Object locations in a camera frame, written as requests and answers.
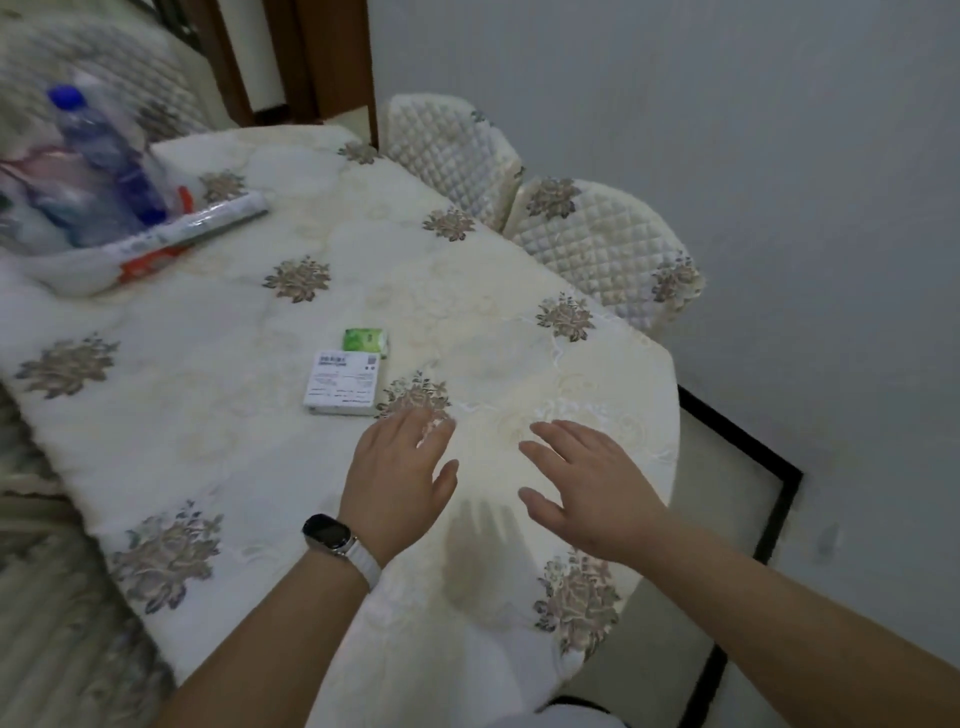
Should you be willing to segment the orange packet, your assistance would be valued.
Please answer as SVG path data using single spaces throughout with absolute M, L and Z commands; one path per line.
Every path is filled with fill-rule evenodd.
M 120 274 L 116 280 L 117 285 L 127 285 L 160 272 L 163 268 L 172 264 L 174 260 L 184 255 L 188 248 L 189 246 L 186 245 L 167 246 L 144 252 L 136 258 L 122 263 Z

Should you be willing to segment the person's right hand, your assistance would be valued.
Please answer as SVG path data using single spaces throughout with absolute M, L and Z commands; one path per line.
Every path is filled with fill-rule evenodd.
M 596 432 L 596 451 L 563 459 L 543 440 L 518 448 L 558 492 L 570 546 L 641 573 L 668 520 L 668 510 L 627 452 Z

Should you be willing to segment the small green packet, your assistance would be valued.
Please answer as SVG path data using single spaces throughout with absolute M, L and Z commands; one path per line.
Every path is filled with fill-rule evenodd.
M 372 327 L 348 328 L 342 334 L 341 350 L 377 355 L 381 359 L 389 358 L 388 331 L 383 328 Z

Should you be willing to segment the long white wrap roll box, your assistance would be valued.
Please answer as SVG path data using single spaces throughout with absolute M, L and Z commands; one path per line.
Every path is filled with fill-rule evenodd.
M 267 198 L 261 192 L 251 191 L 104 245 L 98 251 L 117 264 L 131 263 L 152 253 L 184 249 L 269 212 Z

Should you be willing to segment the person's right forearm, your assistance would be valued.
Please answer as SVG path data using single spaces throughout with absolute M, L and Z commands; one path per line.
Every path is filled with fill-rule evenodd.
M 960 670 L 664 515 L 629 564 L 726 652 L 792 728 L 960 728 Z

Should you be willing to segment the brown wooden door frame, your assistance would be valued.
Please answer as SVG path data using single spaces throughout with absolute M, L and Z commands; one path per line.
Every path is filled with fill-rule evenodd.
M 379 146 L 368 0 L 176 0 L 240 127 L 351 124 Z

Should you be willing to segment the blue plastic water bottle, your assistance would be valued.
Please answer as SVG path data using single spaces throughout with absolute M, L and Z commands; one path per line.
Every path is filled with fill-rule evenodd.
M 66 146 L 109 180 L 118 202 L 139 225 L 152 228 L 168 222 L 170 210 L 160 189 L 114 123 L 76 86 L 53 85 L 46 96 L 54 107 L 54 124 Z

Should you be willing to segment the white cardboard box with label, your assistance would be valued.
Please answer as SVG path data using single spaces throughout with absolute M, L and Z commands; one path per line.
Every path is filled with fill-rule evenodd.
M 304 408 L 318 415 L 375 416 L 380 363 L 379 352 L 319 351 L 307 379 Z

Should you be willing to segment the person's left forearm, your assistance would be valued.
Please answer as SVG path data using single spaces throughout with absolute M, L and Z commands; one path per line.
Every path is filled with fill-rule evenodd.
M 176 690 L 151 728 L 305 728 L 368 594 L 350 561 L 308 551 Z

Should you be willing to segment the white floral embroidered tablecloth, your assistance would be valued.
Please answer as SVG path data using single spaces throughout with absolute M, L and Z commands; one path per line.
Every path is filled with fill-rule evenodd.
M 113 582 L 184 681 L 335 515 L 372 418 L 310 413 L 313 358 L 388 335 L 381 414 L 442 408 L 459 484 L 383 572 L 308 728 L 481 728 L 545 704 L 618 624 L 642 577 L 534 523 L 556 491 L 529 426 L 603 431 L 668 503 L 671 355 L 342 127 L 243 128 L 162 162 L 261 192 L 269 213 L 95 297 L 0 263 L 0 382 L 62 478 Z

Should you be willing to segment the person's left hand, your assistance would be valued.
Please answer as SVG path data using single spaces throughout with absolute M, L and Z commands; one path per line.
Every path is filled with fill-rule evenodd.
M 420 540 L 441 514 L 429 498 L 457 427 L 427 407 L 378 419 L 362 435 L 346 475 L 337 520 L 366 545 L 381 568 Z

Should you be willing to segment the white quilted chair cover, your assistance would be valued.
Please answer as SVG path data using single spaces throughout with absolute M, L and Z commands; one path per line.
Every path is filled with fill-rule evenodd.
M 150 728 L 174 688 L 0 385 L 0 728 Z
M 524 165 L 507 136 L 472 103 L 437 93 L 396 94 L 378 117 L 379 150 L 500 233 Z
M 649 336 L 706 286 L 690 252 L 650 205 L 594 181 L 539 176 L 523 184 L 503 236 Z
M 0 13 L 0 145 L 51 122 L 47 89 L 79 71 L 103 83 L 151 142 L 235 127 L 207 59 L 152 21 Z

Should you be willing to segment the black smartwatch with white band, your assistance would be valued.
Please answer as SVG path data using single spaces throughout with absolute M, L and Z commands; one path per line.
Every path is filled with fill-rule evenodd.
M 369 592 L 378 587 L 382 567 L 352 528 L 333 516 L 316 514 L 306 519 L 301 533 L 310 551 L 351 564 L 365 579 Z

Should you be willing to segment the white plastic bag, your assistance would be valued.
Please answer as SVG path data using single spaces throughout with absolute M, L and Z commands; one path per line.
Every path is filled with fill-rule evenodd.
M 121 264 L 98 249 L 147 230 L 65 142 L 26 136 L 0 153 L 0 255 L 56 294 L 90 297 L 120 285 Z

